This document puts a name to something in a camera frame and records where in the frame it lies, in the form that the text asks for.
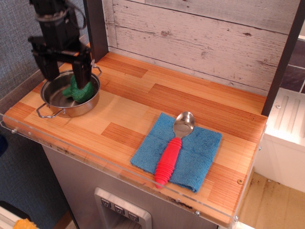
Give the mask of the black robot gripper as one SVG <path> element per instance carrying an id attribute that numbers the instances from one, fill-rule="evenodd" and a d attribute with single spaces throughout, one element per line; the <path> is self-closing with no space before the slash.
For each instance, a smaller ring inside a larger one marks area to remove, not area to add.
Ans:
<path id="1" fill-rule="evenodd" d="M 29 37 L 32 43 L 32 54 L 48 81 L 53 81 L 60 74 L 58 56 L 63 51 L 78 52 L 84 60 L 74 60 L 72 70 L 78 89 L 83 89 L 91 79 L 92 59 L 90 49 L 79 40 L 80 30 L 86 27 L 86 19 L 83 26 L 78 25 L 76 14 L 36 14 L 42 36 Z"/>

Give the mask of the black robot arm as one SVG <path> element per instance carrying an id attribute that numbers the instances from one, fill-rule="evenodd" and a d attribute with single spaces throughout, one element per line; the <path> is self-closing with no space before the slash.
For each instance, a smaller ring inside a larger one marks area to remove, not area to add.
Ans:
<path id="1" fill-rule="evenodd" d="M 35 19 L 39 23 L 42 36 L 30 36 L 32 54 L 48 81 L 60 75 L 58 63 L 67 62 L 72 70 L 79 89 L 91 79 L 91 50 L 80 41 L 80 30 L 86 27 L 78 25 L 78 8 L 67 0 L 31 0 L 35 9 Z"/>

